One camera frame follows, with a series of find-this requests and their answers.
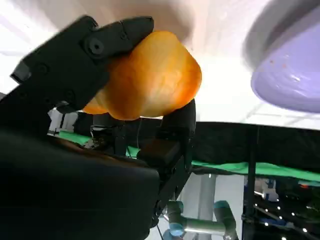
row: black pole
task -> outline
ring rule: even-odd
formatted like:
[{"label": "black pole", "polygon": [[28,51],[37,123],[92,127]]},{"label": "black pole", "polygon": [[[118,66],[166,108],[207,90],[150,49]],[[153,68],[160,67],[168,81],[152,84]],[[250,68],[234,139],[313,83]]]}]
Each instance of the black pole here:
[{"label": "black pole", "polygon": [[248,183],[246,192],[246,210],[244,214],[244,240],[252,240],[254,237],[254,201],[256,181],[256,160],[258,159],[259,130],[259,126],[251,126],[249,127],[247,132]]}]

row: white backdrop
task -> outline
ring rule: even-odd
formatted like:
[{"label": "white backdrop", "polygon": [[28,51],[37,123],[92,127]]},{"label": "white backdrop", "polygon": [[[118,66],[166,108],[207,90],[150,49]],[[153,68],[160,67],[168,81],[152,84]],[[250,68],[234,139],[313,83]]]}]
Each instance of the white backdrop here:
[{"label": "white backdrop", "polygon": [[320,115],[262,103],[251,75],[264,52],[318,0],[2,0],[0,92],[18,61],[83,14],[100,25],[151,15],[158,30],[174,32],[199,62],[203,81],[197,120],[320,129]]}]

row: cable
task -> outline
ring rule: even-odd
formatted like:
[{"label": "cable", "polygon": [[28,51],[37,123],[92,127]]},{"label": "cable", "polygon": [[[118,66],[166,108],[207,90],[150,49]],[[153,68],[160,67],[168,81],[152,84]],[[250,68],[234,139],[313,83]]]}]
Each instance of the cable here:
[{"label": "cable", "polygon": [[156,225],[156,228],[158,229],[158,232],[160,234],[161,240],[164,240],[164,237],[162,236],[162,233],[160,231],[160,228],[159,228],[158,224]]},{"label": "cable", "polygon": [[128,154],[129,154],[130,158],[132,158],[131,153],[130,153],[130,148],[129,148],[128,145],[126,146],[126,149],[127,149],[127,151],[128,151]]},{"label": "cable", "polygon": [[142,118],[140,117],[139,127],[138,127],[138,131],[136,133],[136,146],[138,149],[139,149],[139,132],[140,132],[140,128],[141,128],[141,122],[142,122]]}]

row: blue joint cap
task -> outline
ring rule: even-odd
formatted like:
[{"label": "blue joint cap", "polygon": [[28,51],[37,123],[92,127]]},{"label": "blue joint cap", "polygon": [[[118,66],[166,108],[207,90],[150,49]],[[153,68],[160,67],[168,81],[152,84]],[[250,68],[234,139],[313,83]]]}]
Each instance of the blue joint cap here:
[{"label": "blue joint cap", "polygon": [[163,240],[173,240],[173,236],[170,233],[170,229],[165,230],[163,234]]},{"label": "blue joint cap", "polygon": [[169,226],[172,236],[180,237],[185,233],[185,229],[180,223],[170,223]]},{"label": "blue joint cap", "polygon": [[178,204],[181,213],[183,213],[184,212],[184,203],[182,201],[177,201],[176,203]]},{"label": "blue joint cap", "polygon": [[214,209],[220,209],[220,208],[230,208],[229,204],[227,201],[216,201],[214,204],[213,204],[213,208]]}]

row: green surface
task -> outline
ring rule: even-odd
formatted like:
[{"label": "green surface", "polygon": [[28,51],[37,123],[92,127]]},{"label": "green surface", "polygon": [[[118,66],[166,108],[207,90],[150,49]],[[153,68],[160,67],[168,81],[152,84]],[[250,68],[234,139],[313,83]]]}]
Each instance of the green surface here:
[{"label": "green surface", "polygon": [[[71,133],[71,132],[65,132],[61,131],[59,133],[59,137],[62,139],[69,140],[74,143],[78,144],[84,144],[86,143],[90,138],[87,136],[82,136],[79,134]],[[138,148],[129,146],[129,151],[132,158],[137,157]],[[192,161],[192,165],[194,166],[201,166],[206,168],[212,168],[212,169],[220,169],[229,171],[235,174],[248,174],[248,163],[247,162],[241,162],[241,163],[226,163],[226,164],[220,164],[215,165],[212,163],[204,163],[201,161]],[[256,174],[259,175],[271,175],[271,176],[282,176],[282,177],[293,177],[308,181],[316,181],[320,182],[320,174],[310,172],[310,171],[303,171],[298,170],[295,168],[290,167],[284,167],[284,166],[278,166],[270,163],[265,162],[257,162],[256,168],[255,168]]]},{"label": "green surface", "polygon": [[66,139],[66,140],[69,140],[70,142],[74,142],[81,145],[85,144],[91,139],[91,137],[79,135],[79,134],[68,132],[68,131],[60,131],[58,136],[59,138]]}]

